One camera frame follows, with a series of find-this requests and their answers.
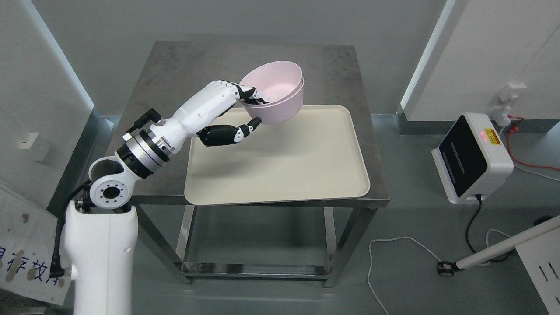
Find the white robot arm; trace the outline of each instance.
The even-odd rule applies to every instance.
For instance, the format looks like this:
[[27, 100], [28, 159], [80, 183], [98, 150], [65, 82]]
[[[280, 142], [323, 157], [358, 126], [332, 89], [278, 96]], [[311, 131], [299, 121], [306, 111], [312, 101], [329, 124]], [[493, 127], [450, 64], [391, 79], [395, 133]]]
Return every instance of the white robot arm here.
[[[222, 80], [210, 82], [169, 119], [161, 119], [150, 109], [123, 136], [125, 143], [114, 156], [102, 157], [90, 166], [90, 180], [72, 193], [66, 216], [59, 218], [50, 268], [50, 277], [64, 275], [59, 243], [66, 220], [64, 247], [72, 262], [72, 280], [76, 281], [75, 315], [131, 313], [138, 220], [129, 200], [136, 181], [165, 165], [189, 137], [199, 136], [207, 146], [234, 144], [246, 138], [260, 124], [260, 118], [241, 126], [209, 126], [240, 99], [249, 104], [267, 103], [254, 87]], [[143, 129], [149, 121], [154, 124]], [[72, 201], [81, 190], [82, 197]], [[114, 213], [94, 214], [94, 206]]]
[[[239, 99], [267, 102], [254, 87], [218, 80], [210, 82], [186, 101], [171, 118], [161, 119], [153, 109], [148, 111], [145, 119], [139, 119], [123, 136], [125, 144], [114, 156], [102, 157], [91, 165], [90, 200], [104, 209], [122, 207], [130, 200], [135, 182], [164, 166], [170, 156], [181, 150], [187, 138], [198, 135], [207, 146], [242, 141], [259, 125], [259, 118], [237, 127], [209, 126]], [[155, 124], [132, 136], [131, 133], [141, 128], [147, 119], [152, 119]]]

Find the bowl rim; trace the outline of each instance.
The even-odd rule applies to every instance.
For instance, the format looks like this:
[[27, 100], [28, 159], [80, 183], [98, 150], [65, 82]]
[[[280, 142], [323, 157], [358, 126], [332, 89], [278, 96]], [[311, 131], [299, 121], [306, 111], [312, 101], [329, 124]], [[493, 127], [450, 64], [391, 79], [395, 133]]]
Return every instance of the bowl rim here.
[[286, 101], [291, 100], [294, 96], [296, 96], [303, 88], [305, 85], [305, 79], [303, 77], [301, 77], [301, 81], [303, 81], [302, 84], [298, 85], [292, 92], [290, 92], [290, 94], [288, 94], [287, 96], [285, 96], [283, 99], [275, 101], [273, 103], [270, 104], [260, 104], [260, 105], [254, 105], [254, 104], [247, 104], [244, 103], [243, 101], [239, 100], [239, 103], [241, 103], [241, 105], [246, 106], [246, 107], [251, 107], [251, 108], [269, 108], [269, 107], [274, 107], [277, 105], [281, 105]]
[[[247, 74], [241, 79], [241, 81], [239, 81], [239, 84], [240, 84], [240, 85], [245, 85], [245, 86], [255, 86], [254, 84], [246, 84], [246, 83], [243, 82], [243, 80], [245, 80], [245, 79], [246, 79], [248, 76], [250, 76], [253, 72], [255, 72], [255, 71], [257, 71], [257, 70], [259, 70], [259, 69], [261, 69], [261, 68], [263, 68], [263, 67], [273, 65], [273, 64], [275, 64], [275, 63], [290, 64], [290, 65], [295, 66], [295, 67], [297, 68], [299, 80], [298, 80], [298, 82], [297, 82], [296, 87], [294, 88], [294, 90], [296, 90], [296, 89], [297, 89], [297, 86], [301, 83], [301, 79], [303, 79], [303, 77], [304, 77], [304, 73], [303, 73], [303, 70], [301, 69], [301, 67], [300, 67], [299, 64], [297, 64], [297, 63], [295, 63], [295, 62], [293, 62], [293, 61], [288, 61], [288, 60], [271, 61], [271, 62], [262, 64], [262, 65], [258, 66], [257, 68], [254, 68], [253, 70], [251, 70], [249, 73], [247, 73]], [[283, 99], [285, 99], [286, 97], [288, 97], [292, 92], [286, 94], [284, 97], [280, 98], [279, 100], [277, 100], [277, 101], [275, 101], [275, 102], [282, 101]]]

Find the white pole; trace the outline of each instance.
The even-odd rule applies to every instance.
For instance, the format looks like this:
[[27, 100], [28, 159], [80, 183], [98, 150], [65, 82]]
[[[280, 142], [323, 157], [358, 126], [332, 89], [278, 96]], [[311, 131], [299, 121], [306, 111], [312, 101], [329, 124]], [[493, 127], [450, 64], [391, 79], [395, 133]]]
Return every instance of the white pole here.
[[516, 234], [506, 240], [503, 240], [495, 245], [492, 245], [476, 254], [470, 255], [467, 258], [459, 260], [455, 263], [459, 269], [468, 269], [483, 263], [487, 260], [505, 254], [515, 248], [516, 245], [540, 236], [546, 232], [560, 228], [560, 216], [554, 217], [546, 222], [534, 226], [524, 232]]

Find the tray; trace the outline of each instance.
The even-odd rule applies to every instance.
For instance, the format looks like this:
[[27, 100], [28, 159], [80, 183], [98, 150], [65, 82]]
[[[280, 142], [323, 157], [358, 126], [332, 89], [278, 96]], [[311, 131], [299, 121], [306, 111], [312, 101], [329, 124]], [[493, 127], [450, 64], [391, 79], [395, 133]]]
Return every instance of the tray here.
[[[249, 120], [245, 109], [232, 108], [212, 124]], [[369, 189], [350, 112], [340, 105], [303, 106], [234, 145], [191, 141], [185, 198], [193, 205], [358, 198]]]

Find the electrical outlet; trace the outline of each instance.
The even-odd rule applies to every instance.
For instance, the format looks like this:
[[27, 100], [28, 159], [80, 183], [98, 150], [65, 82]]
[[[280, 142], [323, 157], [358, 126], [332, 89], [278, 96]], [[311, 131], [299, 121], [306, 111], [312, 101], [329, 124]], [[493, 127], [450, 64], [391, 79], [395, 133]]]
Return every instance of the electrical outlet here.
[[503, 87], [498, 97], [501, 101], [515, 101], [526, 90], [527, 86], [524, 83], [509, 83]]
[[28, 136], [26, 142], [20, 143], [20, 150], [28, 152], [35, 162], [43, 161], [49, 152], [50, 143], [39, 135], [39, 132], [29, 132]]

